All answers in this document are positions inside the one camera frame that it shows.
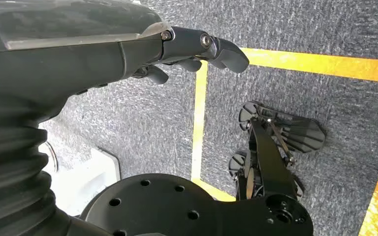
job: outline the robotic hand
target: robotic hand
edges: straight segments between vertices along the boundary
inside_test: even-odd
[[[0,236],[247,236],[257,233],[256,225],[264,235],[311,235],[291,182],[287,195],[227,204],[188,180],[149,174],[107,188],[83,220],[56,207],[51,178],[41,171],[48,157],[37,147],[47,133],[38,124],[56,116],[73,94],[130,76],[162,84],[168,76],[156,64],[196,71],[200,60],[237,73],[249,64],[233,43],[170,27],[127,0],[0,0]],[[283,210],[281,201],[304,221],[269,220],[270,209]],[[113,228],[120,225],[128,228]]]

